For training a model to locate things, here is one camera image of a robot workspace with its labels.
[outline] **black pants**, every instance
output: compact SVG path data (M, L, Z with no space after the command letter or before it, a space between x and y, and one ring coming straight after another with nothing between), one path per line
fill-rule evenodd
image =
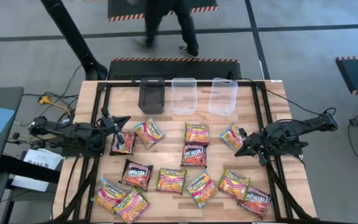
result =
M190 9L186 3L187 0L147 0L146 1L146 44L151 47L154 44L158 27L162 17L169 11L175 11L181 26L183 40L187 44L187 51L191 54L198 54L198 43L194 28L193 19L190 16Z

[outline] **transparent plastic bin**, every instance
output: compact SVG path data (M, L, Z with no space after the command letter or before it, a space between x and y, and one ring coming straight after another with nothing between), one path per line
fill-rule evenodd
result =
M221 116L233 113L236 108L237 89L236 81L214 78L209 97L209 112Z
M194 78L172 79L172 110L175 114L193 114L197 109L197 81Z

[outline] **black plastic container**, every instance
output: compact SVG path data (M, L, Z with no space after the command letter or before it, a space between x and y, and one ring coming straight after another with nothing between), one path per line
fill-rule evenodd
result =
M165 105L165 80L143 78L140 81L139 108L145 114L162 114Z

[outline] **person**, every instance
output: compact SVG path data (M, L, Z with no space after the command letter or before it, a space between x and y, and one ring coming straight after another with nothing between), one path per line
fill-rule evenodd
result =
M138 41L141 49L151 50L154 47L155 36L162 17L166 16L171 10L175 11L181 26L181 34L187 46L180 46L179 51L190 57L198 56L198 43L194 28L193 19L190 16L190 8L187 0L146 0L145 25L146 38Z

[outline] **instant noodle package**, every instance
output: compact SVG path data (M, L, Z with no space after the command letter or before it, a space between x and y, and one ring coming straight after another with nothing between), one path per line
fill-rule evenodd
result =
M98 193L92 198L92 201L103 206L112 212L114 208L125 196L127 192L120 189L117 185L102 179Z
M201 176L190 183L187 187L187 191L189 191L191 196L197 201L198 208L201 208L208 199L218 192L218 189L205 170Z
M236 124L230 125L230 127L221 134L223 141L233 150L237 151L243 144L243 138L240 135L239 128Z
M134 129L146 150L165 137L165 134L157 129L153 117L150 117L146 122L135 125Z
M261 219L263 219L271 199L270 195L256 189L255 187L250 187L246 199L237 204L242 208L257 214Z
M113 210L126 222L132 223L140 217L142 212L149 206L139 188L134 187L127 196L117 204Z
M183 193L187 170L161 168L157 179L157 190Z
M111 144L110 156L115 155L133 155L136 141L136 133L122 133L125 143L118 141L117 134L114 135Z
M219 181L219 190L233 196L238 200L244 200L250 187L250 179L233 171L225 169Z
M122 172L121 184L129 184L138 186L142 190L147 191L150 176L152 174L153 165L143 166L129 159L125 160L124 171Z
M187 144L209 144L209 126L186 123L185 142Z
M206 146L186 144L183 147L181 166L203 166L206 168Z

